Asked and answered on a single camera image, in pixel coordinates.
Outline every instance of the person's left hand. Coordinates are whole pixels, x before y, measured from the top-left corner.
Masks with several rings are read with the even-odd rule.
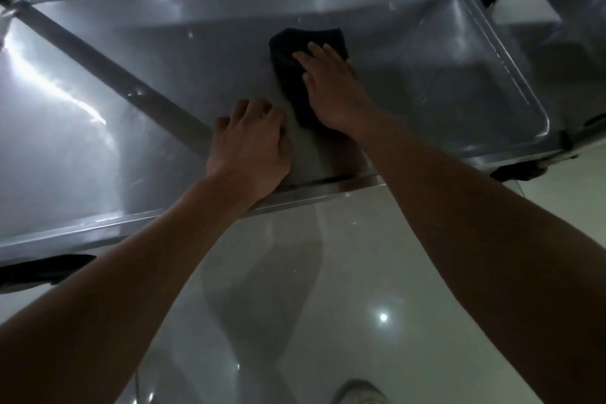
[[[215,121],[207,175],[235,175],[253,202],[268,196],[290,172],[285,123],[286,113],[264,99],[238,100],[231,118]]]

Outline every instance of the tile floor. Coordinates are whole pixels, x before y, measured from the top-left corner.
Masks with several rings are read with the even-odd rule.
[[[494,16],[557,18],[545,0],[503,0]],[[606,147],[510,187],[606,245],[604,169]],[[46,290],[0,295],[0,322]],[[352,377],[393,402],[539,402],[454,300],[384,187],[238,221],[163,323],[137,398],[322,403]]]

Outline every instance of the person's right arm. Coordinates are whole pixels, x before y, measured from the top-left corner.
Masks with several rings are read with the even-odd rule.
[[[356,140],[461,305],[546,403],[606,402],[606,251],[401,130],[330,47],[296,53],[323,124]]]

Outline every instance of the black cloth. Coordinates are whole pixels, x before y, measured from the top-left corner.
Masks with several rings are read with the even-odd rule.
[[[340,29],[302,31],[288,28],[269,40],[271,63],[286,99],[293,106],[299,124],[315,130],[326,130],[327,128],[320,123],[309,105],[309,96],[302,78],[305,69],[293,58],[293,53],[296,51],[311,54],[307,49],[309,42],[317,43],[319,46],[328,43],[343,59],[349,58],[345,37]]]

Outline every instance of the person's left arm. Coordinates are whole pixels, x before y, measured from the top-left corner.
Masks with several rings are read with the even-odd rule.
[[[210,247],[288,174],[284,122],[266,101],[238,101],[216,122],[206,178],[2,324],[2,402],[113,404]]]

